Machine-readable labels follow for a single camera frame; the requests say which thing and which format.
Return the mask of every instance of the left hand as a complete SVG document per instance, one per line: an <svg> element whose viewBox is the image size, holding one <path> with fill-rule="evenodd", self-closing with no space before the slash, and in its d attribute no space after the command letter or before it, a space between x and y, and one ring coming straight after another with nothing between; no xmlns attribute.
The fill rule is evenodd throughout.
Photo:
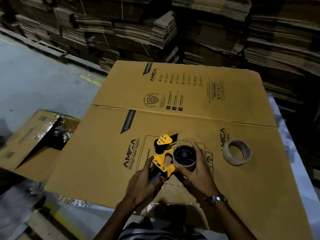
<svg viewBox="0 0 320 240"><path fill-rule="evenodd" d="M124 199L130 201L133 208L136 208L154 193L158 192L163 183L164 177L158 177L154 182L149 181L149 168L153 156L146 160L142 170L136 172L129 181Z"/></svg>

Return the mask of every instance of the bracelet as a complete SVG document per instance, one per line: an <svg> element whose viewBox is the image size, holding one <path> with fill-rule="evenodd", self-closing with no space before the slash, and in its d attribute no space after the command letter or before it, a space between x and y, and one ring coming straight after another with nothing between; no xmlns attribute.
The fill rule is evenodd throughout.
<svg viewBox="0 0 320 240"><path fill-rule="evenodd" d="M211 196L206 196L204 197L205 201L208 201L210 203L213 203L213 205L215 206L219 201L224 201L224 202L228 202L228 200L225 197L211 197Z"/></svg>

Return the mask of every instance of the packing tape roll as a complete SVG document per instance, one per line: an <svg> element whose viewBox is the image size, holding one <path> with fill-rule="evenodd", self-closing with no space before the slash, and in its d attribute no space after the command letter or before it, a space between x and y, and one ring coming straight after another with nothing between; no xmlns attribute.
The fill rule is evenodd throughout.
<svg viewBox="0 0 320 240"><path fill-rule="evenodd" d="M230 146L235 146L241 150L242 156L243 156L242 160L236 159L231 154L230 149L229 149ZM234 166L239 166L239 165L246 163L247 161L250 160L251 155L252 155L252 153L251 153L249 146L240 140L231 140L227 144L225 144L222 148L222 156L223 156L224 160L226 160L228 163L230 163L231 165L234 165Z"/></svg>

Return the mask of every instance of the hand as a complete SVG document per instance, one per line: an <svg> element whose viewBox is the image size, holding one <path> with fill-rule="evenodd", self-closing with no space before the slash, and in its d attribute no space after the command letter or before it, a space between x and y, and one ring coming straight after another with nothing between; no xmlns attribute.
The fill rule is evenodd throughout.
<svg viewBox="0 0 320 240"><path fill-rule="evenodd" d="M194 142L192 142L192 145L196 151L195 170L190 172L183 166L175 164L174 167L176 168L176 171L186 177L186 179L205 196L221 196L221 193L214 183L214 178L212 177L203 150Z"/></svg>
<svg viewBox="0 0 320 240"><path fill-rule="evenodd" d="M133 209L144 202L154 193L157 193L163 183L164 177L158 177L154 182L149 181L149 168L152 163L153 156L146 160L142 170L136 172L135 175L129 180L129 184L125 193L124 200L130 202Z"/></svg>

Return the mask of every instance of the cardboard box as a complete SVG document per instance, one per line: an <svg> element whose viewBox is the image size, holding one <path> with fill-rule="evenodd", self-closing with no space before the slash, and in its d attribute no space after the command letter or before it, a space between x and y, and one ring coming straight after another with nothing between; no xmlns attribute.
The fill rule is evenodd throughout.
<svg viewBox="0 0 320 240"><path fill-rule="evenodd" d="M250 70L117 61L45 189L114 208L164 133L206 152L218 188L258 239L312 239L261 78ZM249 145L249 162L223 159L232 139ZM214 229L174 175L154 202L184 206L186 223Z"/></svg>
<svg viewBox="0 0 320 240"><path fill-rule="evenodd" d="M39 109L2 147L0 167L34 181L45 181L66 140L52 133L59 127L69 136L79 122L73 117Z"/></svg>

